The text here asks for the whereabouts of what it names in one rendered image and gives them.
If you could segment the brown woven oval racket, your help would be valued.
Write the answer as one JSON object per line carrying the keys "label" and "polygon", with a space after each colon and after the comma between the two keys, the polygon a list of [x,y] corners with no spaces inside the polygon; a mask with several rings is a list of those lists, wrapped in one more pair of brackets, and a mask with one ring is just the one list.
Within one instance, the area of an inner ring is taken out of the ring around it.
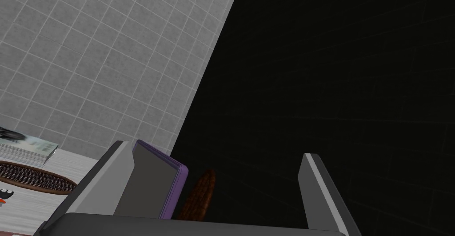
{"label": "brown woven oval racket", "polygon": [[77,187],[74,181],[53,172],[2,160],[0,160],[0,181],[54,195],[69,195]]}

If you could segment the pale green book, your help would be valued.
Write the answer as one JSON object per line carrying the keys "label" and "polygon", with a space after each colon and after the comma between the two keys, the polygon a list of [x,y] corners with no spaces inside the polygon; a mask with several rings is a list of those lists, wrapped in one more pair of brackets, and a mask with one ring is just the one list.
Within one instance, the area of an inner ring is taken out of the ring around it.
{"label": "pale green book", "polygon": [[0,127],[0,157],[43,167],[58,144]]}

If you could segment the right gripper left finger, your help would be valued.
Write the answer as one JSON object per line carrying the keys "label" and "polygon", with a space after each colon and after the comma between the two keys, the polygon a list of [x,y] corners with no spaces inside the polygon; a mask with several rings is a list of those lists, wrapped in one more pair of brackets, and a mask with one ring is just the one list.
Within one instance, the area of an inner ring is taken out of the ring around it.
{"label": "right gripper left finger", "polygon": [[117,140],[35,234],[66,213],[113,215],[133,168],[131,142]]}

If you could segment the brown woven oval object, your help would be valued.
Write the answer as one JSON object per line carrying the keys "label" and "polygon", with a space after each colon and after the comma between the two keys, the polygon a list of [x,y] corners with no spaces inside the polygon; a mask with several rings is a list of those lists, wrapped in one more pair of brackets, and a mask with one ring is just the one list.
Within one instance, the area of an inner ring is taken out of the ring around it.
{"label": "brown woven oval object", "polygon": [[215,183],[215,171],[206,170],[185,200],[177,220],[203,221],[213,196]]}

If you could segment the grey tablet with purple edge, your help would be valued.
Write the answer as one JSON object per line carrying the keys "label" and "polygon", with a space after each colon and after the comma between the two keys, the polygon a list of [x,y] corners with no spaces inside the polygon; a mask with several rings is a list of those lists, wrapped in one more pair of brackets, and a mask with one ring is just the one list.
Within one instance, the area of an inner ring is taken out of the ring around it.
{"label": "grey tablet with purple edge", "polygon": [[188,176],[188,168],[150,144],[137,140],[134,168],[115,216],[171,219]]}

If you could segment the small black white orange object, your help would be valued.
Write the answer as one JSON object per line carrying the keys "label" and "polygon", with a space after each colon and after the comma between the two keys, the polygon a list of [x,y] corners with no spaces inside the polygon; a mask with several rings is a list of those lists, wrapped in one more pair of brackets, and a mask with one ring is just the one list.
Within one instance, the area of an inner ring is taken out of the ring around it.
{"label": "small black white orange object", "polygon": [[0,207],[6,203],[8,198],[11,198],[14,194],[14,191],[8,189],[0,189]]}

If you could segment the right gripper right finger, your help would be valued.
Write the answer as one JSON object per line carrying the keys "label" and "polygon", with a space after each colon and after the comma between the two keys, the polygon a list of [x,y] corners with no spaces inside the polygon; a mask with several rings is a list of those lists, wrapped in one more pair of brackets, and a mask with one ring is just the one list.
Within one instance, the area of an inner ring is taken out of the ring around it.
{"label": "right gripper right finger", "polygon": [[298,183],[307,236],[362,236],[319,155],[304,153]]}

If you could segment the white table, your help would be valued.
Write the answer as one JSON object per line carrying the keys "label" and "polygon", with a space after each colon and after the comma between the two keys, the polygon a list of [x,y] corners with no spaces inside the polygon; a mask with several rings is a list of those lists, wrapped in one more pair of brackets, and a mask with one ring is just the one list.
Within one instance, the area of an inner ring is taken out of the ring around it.
{"label": "white table", "polygon": [[[96,163],[95,159],[57,149],[42,169],[78,184]],[[0,231],[17,235],[33,235],[66,198],[63,195],[32,191],[1,181],[0,189],[14,192],[12,197],[0,206]]]}

